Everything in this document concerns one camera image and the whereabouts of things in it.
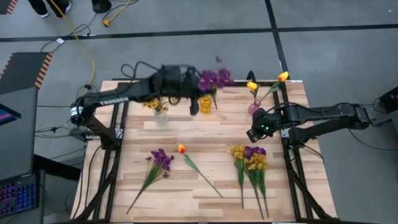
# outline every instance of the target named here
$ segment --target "yellow vase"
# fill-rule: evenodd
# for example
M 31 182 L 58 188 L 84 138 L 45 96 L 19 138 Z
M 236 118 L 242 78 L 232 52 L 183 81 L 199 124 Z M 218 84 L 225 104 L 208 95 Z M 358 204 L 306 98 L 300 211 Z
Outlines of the yellow vase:
M 211 97 L 203 96 L 199 100 L 200 111 L 202 113 L 210 113 L 211 111 Z

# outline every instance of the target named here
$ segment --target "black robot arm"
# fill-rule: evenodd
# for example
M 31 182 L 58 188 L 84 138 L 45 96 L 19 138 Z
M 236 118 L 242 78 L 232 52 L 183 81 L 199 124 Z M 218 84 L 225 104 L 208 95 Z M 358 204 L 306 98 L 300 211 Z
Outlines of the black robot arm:
M 125 83 L 115 90 L 87 93 L 79 97 L 71 105 L 70 119 L 73 124 L 86 126 L 96 133 L 101 139 L 103 149 L 115 150 L 119 147 L 115 130 L 105 127 L 93 116 L 95 109 L 126 101 L 142 103 L 154 98 L 173 97 L 189 98 L 190 114 L 195 115 L 199 110 L 198 99 L 209 94 L 199 90 L 200 78 L 200 73 L 194 67 L 162 66 L 153 75 L 138 82 Z
M 280 130 L 287 131 L 292 145 L 299 146 L 311 138 L 339 129 L 366 129 L 370 119 L 365 108 L 351 103 L 339 103 L 329 107 L 306 108 L 296 103 L 282 103 L 272 108 L 275 113 L 258 109 L 253 114 L 253 124 L 247 132 L 251 142 L 272 137 L 273 133 Z M 276 112 L 283 111 L 284 116 Z M 309 128 L 297 126 L 307 121 L 327 120 L 324 123 L 313 125 Z

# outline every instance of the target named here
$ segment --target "floor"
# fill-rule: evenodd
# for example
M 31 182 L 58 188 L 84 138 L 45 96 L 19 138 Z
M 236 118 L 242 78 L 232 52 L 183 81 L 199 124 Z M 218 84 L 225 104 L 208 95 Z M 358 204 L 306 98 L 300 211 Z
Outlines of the floor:
M 113 1 L 114 6 L 122 3 Z M 0 15 L 0 65 L 13 52 L 39 52 L 48 40 L 69 34 L 64 21 L 49 13 L 42 19 L 27 1 L 19 1 L 12 14 Z M 74 27 L 89 23 L 94 16 L 91 1 L 72 1 L 68 16 Z M 216 56 L 235 79 L 253 70 L 257 79 L 271 80 L 289 70 L 291 79 L 303 80 L 310 106 L 369 104 L 398 83 L 395 0 L 140 0 L 109 28 L 102 25 L 102 17 L 96 16 L 92 38 L 84 40 L 95 56 L 93 84 L 98 88 L 103 80 L 123 77 L 124 63 L 190 63 L 206 69 L 215 66 Z M 66 41 L 55 51 L 39 104 L 70 105 L 90 75 L 91 63 L 79 42 Z M 148 75 L 150 70 L 142 69 L 138 77 Z M 372 118 L 380 116 L 371 107 L 368 112 Z M 38 108 L 37 129 L 58 126 L 68 117 L 68 108 Z M 389 124 L 354 133 L 372 146 L 398 148 L 397 133 Z M 366 147 L 347 130 L 321 136 L 319 142 L 338 217 L 396 223 L 398 152 Z M 83 145 L 74 138 L 37 138 L 35 153 L 51 158 Z M 55 160 L 78 164 L 82 155 L 79 151 Z M 69 195 L 70 209 L 76 183 L 48 176 L 46 189 L 44 223 L 68 220 L 64 201 Z

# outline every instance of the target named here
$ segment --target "orange and black warning tape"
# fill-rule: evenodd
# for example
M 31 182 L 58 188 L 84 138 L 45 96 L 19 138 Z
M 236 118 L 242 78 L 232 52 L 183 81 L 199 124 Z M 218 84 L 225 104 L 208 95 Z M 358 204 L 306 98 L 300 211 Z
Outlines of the orange and black warning tape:
M 53 56 L 54 56 L 54 53 L 52 53 L 52 52 L 48 53 L 45 56 L 42 68 L 40 69 L 39 75 L 37 76 L 37 79 L 36 79 L 36 82 L 35 82 L 35 86 L 36 86 L 36 88 L 38 90 L 43 85 L 45 74 L 47 73 L 47 70 L 49 69 L 49 66 L 50 66 L 50 63 L 51 63 L 51 60 L 52 60 Z
M 7 12 L 6 12 L 7 15 L 10 15 L 14 11 L 15 6 L 17 5 L 17 2 L 18 2 L 18 0 L 11 0 L 10 5 L 7 8 Z
M 4 69 L 1 71 L 1 73 L 0 73 L 0 79 L 1 79 L 1 77 L 4 75 L 4 72 L 6 72 L 8 63 L 10 63 L 11 58 L 12 58 L 13 55 L 14 55 L 14 53 L 11 54 L 10 58 L 8 59 L 8 61 L 7 61 L 7 63 L 6 63 L 6 66 L 5 66 Z

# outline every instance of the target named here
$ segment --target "computer monitor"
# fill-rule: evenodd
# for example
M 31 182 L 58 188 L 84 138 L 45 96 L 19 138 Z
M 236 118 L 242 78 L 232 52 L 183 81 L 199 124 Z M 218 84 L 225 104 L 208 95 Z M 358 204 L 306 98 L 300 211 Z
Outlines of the computer monitor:
M 21 114 L 0 103 L 0 125 L 21 118 Z

